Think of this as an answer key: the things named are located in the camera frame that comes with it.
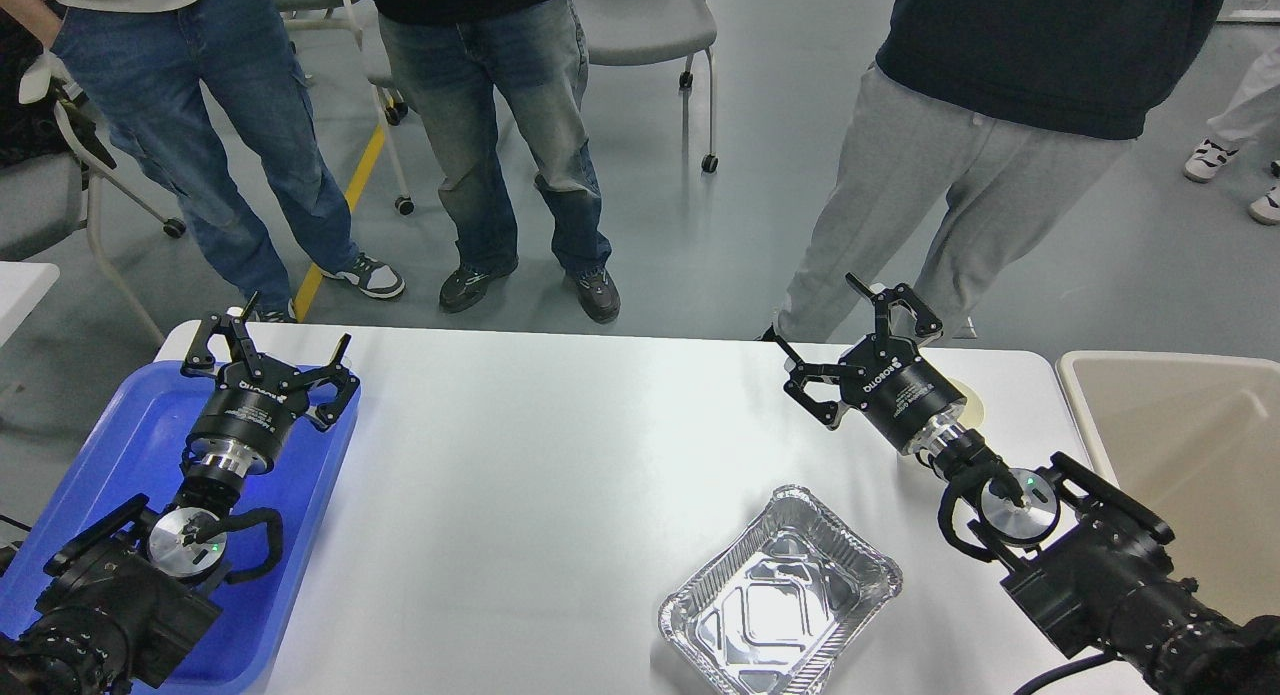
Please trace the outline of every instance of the person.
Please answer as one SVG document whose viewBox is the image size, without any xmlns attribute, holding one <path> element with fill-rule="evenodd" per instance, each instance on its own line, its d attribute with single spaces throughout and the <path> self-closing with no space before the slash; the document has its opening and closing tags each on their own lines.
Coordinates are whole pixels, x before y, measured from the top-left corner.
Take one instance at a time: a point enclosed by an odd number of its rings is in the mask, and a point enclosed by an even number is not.
<svg viewBox="0 0 1280 695">
<path fill-rule="evenodd" d="M 1222 0 L 896 0 L 768 339 L 827 340 L 945 193 L 914 289 L 954 335 L 1143 131 Z"/>
<path fill-rule="evenodd" d="M 288 271 L 239 195 L 205 83 L 325 276 L 371 298 L 404 289 L 351 239 L 351 211 L 316 146 L 302 70 L 271 0 L 0 0 L 56 54 L 110 124 L 111 143 L 178 198 L 201 253 L 264 320 L 292 321 Z"/>
<path fill-rule="evenodd" d="M 1208 136 L 1187 159 L 1183 175 L 1192 183 L 1208 183 L 1244 145 L 1262 134 L 1276 116 L 1280 116 L 1280 45 L 1253 60 L 1231 95 L 1226 111 L 1208 118 Z M 1262 225 L 1280 225 L 1277 189 L 1280 186 L 1253 200 L 1248 207 L 1249 218 Z"/>
<path fill-rule="evenodd" d="M 552 253 L 596 323 L 618 316 L 600 188 L 581 102 L 588 52 L 571 0 L 372 0 L 396 86 L 422 118 L 457 227 L 445 312 L 470 308 L 516 269 L 516 215 L 498 163 L 493 90 L 507 99 L 554 218 Z"/>
</svg>

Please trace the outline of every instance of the gray and white sneaker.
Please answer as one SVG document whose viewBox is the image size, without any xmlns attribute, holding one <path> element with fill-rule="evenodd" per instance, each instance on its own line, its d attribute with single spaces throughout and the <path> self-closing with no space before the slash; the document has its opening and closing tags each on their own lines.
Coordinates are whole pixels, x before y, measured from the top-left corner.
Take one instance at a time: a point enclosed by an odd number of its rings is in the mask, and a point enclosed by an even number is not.
<svg viewBox="0 0 1280 695">
<path fill-rule="evenodd" d="M 1280 186 L 1275 186 L 1267 195 L 1249 204 L 1249 218 L 1262 225 L 1280 225 L 1280 193 L 1276 189 L 1280 189 Z"/>
<path fill-rule="evenodd" d="M 298 316 L 293 312 L 293 300 L 284 308 L 269 308 L 268 311 L 253 311 L 250 316 L 252 323 L 297 323 Z"/>
<path fill-rule="evenodd" d="M 1217 172 L 1221 170 L 1226 163 L 1235 157 L 1235 154 L 1240 152 L 1239 148 L 1229 151 L 1229 148 L 1222 148 L 1216 145 L 1212 140 L 1204 140 L 1203 143 L 1198 145 L 1192 157 L 1187 159 L 1187 165 L 1183 165 L 1183 175 L 1193 183 L 1208 183 L 1212 180 Z"/>
<path fill-rule="evenodd" d="M 366 253 L 360 253 L 356 262 L 352 262 L 351 268 L 346 270 L 330 273 L 321 268 L 320 275 L 328 276 L 330 280 L 351 282 L 361 293 L 376 300 L 394 298 L 404 291 L 404 279 L 392 270 L 392 266 L 387 262 L 379 262 Z"/>
</svg>

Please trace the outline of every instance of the aluminum foil tray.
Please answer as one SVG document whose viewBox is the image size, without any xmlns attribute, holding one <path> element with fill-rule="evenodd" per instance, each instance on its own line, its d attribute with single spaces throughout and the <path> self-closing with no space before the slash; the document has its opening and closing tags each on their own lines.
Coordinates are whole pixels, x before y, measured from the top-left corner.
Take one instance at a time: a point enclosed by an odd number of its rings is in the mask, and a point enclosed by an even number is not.
<svg viewBox="0 0 1280 695">
<path fill-rule="evenodd" d="M 804 486 L 786 485 L 658 612 L 723 695 L 817 695 L 836 657 L 902 589 L 902 571 Z"/>
</svg>

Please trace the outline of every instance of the jeans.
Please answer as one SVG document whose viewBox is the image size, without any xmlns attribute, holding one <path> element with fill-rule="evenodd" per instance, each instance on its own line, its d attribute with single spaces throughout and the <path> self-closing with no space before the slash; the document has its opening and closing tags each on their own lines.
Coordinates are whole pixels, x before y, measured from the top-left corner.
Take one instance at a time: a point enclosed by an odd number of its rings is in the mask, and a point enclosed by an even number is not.
<svg viewBox="0 0 1280 695">
<path fill-rule="evenodd" d="M 460 26 L 380 22 L 396 86 L 444 170 L 440 204 L 457 225 L 462 266 L 488 274 L 516 261 L 497 86 L 538 163 L 534 184 L 556 218 L 552 252 L 570 275 L 604 270 L 612 247 L 599 232 L 600 186 L 580 111 L 588 61 L 573 4 L 549 0 Z"/>
<path fill-rule="evenodd" d="M 110 122 L 111 143 L 177 195 L 205 259 L 260 308 L 288 303 L 288 271 L 241 197 L 201 81 L 262 170 L 294 238 L 326 271 L 357 256 L 351 211 L 316 147 L 311 101 L 271 0 L 200 0 L 174 12 L 70 8 L 52 51 Z"/>
</svg>

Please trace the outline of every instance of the caster wheel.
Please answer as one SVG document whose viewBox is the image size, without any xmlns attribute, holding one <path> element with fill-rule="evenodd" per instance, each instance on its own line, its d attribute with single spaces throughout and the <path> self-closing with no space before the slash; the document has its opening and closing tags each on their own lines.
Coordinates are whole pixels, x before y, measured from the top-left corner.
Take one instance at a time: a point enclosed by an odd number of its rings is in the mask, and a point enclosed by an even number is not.
<svg viewBox="0 0 1280 695">
<path fill-rule="evenodd" d="M 164 234 L 169 236 L 174 241 L 182 238 L 183 233 L 187 232 L 186 221 L 178 220 L 178 218 L 169 218 L 164 221 Z"/>
</svg>

